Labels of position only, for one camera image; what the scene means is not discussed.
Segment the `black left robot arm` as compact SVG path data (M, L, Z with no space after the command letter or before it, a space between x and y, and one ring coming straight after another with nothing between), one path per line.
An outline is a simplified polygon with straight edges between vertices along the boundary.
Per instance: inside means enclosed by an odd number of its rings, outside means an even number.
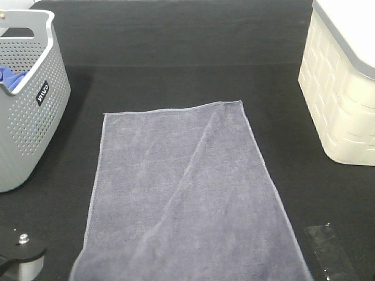
M11 280L34 280L44 264L47 243L1 226L1 276Z

